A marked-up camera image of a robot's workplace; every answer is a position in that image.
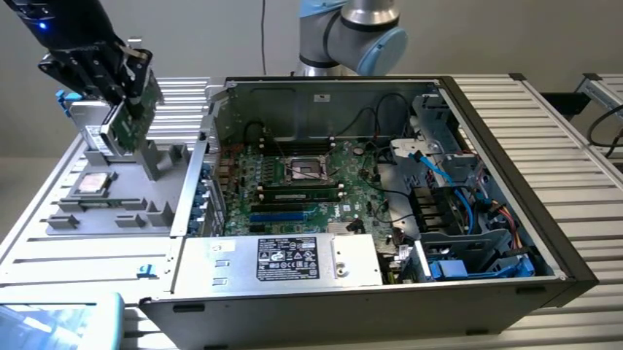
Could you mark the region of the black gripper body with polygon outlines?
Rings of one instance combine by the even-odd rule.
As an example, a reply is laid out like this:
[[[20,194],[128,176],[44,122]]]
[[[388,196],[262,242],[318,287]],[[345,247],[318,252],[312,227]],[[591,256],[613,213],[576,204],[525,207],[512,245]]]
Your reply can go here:
[[[72,53],[94,52],[109,66],[124,63],[122,41],[98,1],[9,1],[9,9],[48,50],[40,66],[69,64]]]

